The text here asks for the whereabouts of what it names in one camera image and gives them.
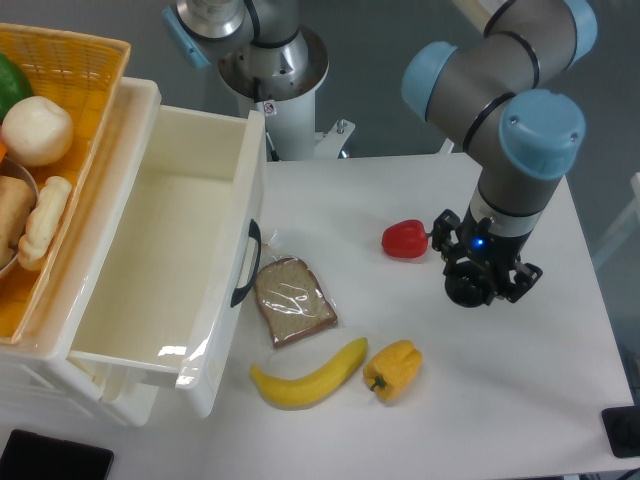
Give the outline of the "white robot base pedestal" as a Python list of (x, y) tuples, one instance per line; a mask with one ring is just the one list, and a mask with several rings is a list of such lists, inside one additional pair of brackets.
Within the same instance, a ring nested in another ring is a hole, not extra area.
[(316, 92), (329, 58), (324, 42), (302, 26), (288, 43), (248, 44), (218, 61), (240, 115), (252, 110), (265, 118), (267, 158), (271, 161), (340, 159), (355, 124), (339, 119), (327, 131), (316, 129)]

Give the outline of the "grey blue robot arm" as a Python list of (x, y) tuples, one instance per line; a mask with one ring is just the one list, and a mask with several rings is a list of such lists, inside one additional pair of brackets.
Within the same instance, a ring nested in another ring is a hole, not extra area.
[[(264, 115), (273, 159), (319, 152), (315, 93), (328, 54), (301, 23), (297, 2), (174, 1), (163, 18), (193, 66), (218, 68), (241, 113)], [(585, 1), (502, 1), (480, 26), (483, 39), (470, 50), (425, 46), (401, 82), (415, 114), (481, 168), (466, 214), (443, 212), (431, 232), (446, 293), (467, 308), (516, 302), (541, 277), (520, 253), (585, 134), (580, 108), (541, 83), (573, 66), (597, 37)]]

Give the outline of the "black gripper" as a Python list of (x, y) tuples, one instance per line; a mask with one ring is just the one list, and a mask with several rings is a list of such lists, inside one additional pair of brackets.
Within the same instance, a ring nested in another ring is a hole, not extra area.
[(460, 219), (453, 211), (445, 209), (433, 222), (432, 248), (445, 262), (444, 276), (455, 264), (471, 261), (489, 277), (493, 300), (501, 298), (516, 303), (533, 288), (543, 270), (519, 261), (525, 241), (523, 236), (497, 236), (489, 231), (489, 226), (487, 218), (477, 221), (471, 214), (466, 214)]

